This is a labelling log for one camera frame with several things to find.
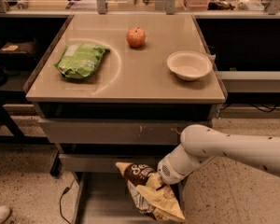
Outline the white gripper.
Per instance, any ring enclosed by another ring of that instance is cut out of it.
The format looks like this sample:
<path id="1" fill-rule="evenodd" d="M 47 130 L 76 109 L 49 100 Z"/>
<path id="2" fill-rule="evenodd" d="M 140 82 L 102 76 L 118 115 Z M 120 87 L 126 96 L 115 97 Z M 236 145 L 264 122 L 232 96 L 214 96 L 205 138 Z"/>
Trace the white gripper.
<path id="1" fill-rule="evenodd" d="M 168 185 L 179 183 L 194 171 L 204 167 L 212 159 L 213 157 L 192 155 L 182 145 L 178 145 L 159 161 L 157 173 L 149 175 L 146 186 L 161 189 L 164 187 L 164 183 Z"/>

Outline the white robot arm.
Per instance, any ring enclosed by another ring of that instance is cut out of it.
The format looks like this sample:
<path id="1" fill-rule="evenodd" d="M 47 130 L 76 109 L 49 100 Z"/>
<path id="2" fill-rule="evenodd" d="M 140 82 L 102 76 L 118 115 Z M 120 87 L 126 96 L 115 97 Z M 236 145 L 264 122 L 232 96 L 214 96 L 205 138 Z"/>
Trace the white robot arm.
<path id="1" fill-rule="evenodd" d="M 193 124 L 180 134 L 180 144 L 157 166 L 164 184 L 174 185 L 214 157 L 238 161 L 280 177 L 280 137 L 221 133 Z"/>

